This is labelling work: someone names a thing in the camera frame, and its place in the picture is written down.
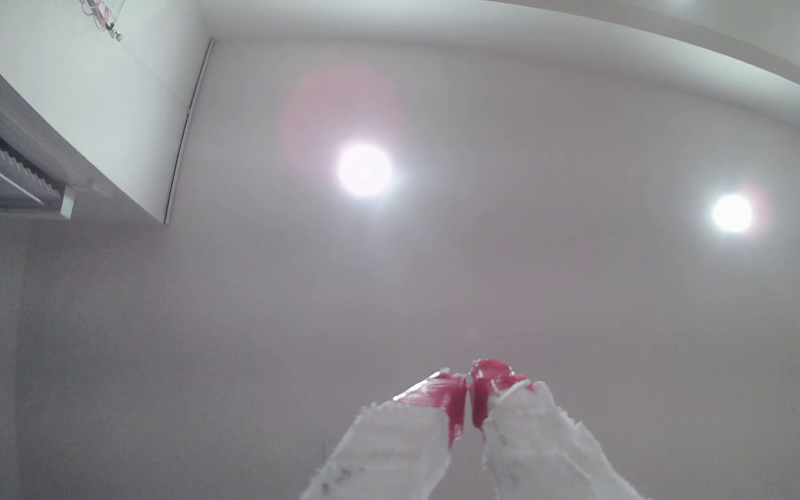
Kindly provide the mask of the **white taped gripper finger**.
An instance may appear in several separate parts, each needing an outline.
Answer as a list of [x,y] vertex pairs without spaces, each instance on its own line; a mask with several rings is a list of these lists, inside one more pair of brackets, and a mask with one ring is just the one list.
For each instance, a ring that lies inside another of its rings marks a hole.
[[470,371],[472,423],[499,499],[643,499],[544,381],[494,359]]
[[463,431],[468,380],[441,370],[362,407],[300,499],[428,499]]

